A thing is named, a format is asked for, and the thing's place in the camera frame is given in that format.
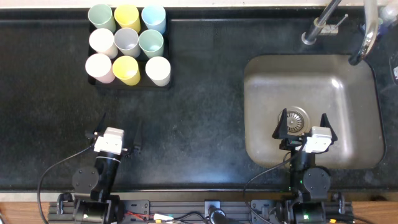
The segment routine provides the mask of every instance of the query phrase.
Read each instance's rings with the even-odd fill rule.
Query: white wall
[[[389,1],[377,0],[379,5]],[[91,7],[105,3],[116,7],[120,4],[135,4],[144,7],[161,4],[165,7],[216,7],[216,6],[326,6],[330,0],[0,0],[0,8],[64,8]],[[363,0],[342,0],[340,6],[362,6]]]

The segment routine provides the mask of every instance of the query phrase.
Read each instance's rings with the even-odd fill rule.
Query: plastic cup
[[[105,54],[110,59],[118,54],[118,48],[114,44],[114,37],[110,30],[100,28],[94,30],[88,39],[90,46],[98,53]]]
[[[139,13],[135,5],[125,4],[116,8],[114,18],[122,28],[132,28],[137,33],[141,30]]]
[[[163,57],[153,57],[147,62],[145,72],[157,86],[166,86],[170,81],[170,62]]]
[[[122,56],[113,63],[113,73],[127,85],[137,85],[141,76],[139,74],[136,59],[130,56]]]
[[[105,28],[114,32],[116,24],[112,16],[112,9],[105,4],[97,4],[88,11],[88,19],[97,29]]]
[[[86,71],[101,83],[111,83],[114,80],[112,62],[105,54],[93,54],[86,61]]]
[[[145,30],[142,32],[139,36],[139,46],[149,58],[163,56],[163,36],[159,31]]]
[[[147,6],[141,12],[142,20],[148,29],[164,34],[166,31],[166,10],[162,6]]]
[[[141,53],[138,45],[138,34],[132,28],[119,29],[114,34],[114,43],[124,55],[136,58]]]

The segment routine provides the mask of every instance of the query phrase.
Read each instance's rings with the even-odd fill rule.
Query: blue cup
[[[164,34],[166,31],[166,11],[162,6],[147,6],[141,12],[142,20],[148,29]]]

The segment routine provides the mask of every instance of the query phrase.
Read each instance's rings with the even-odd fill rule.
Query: faucet handle
[[[337,35],[338,27],[347,19],[348,14],[345,14],[344,17],[336,24],[336,25],[325,25],[324,28],[321,30],[320,35]]]

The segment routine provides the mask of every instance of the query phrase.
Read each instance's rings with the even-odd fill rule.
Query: chrome faucet
[[[326,27],[326,22],[330,15],[335,11],[341,0],[332,0],[329,5],[325,8],[319,18],[313,21],[308,32],[303,33],[302,41],[304,44],[312,45],[317,40],[317,36],[321,34],[322,30]],[[351,65],[357,65],[362,59],[364,59],[371,51],[373,44],[376,40],[377,32],[379,29],[379,15],[377,13],[377,0],[364,0],[364,10],[366,18],[366,30],[363,43],[359,48],[358,53],[353,54],[349,58]]]

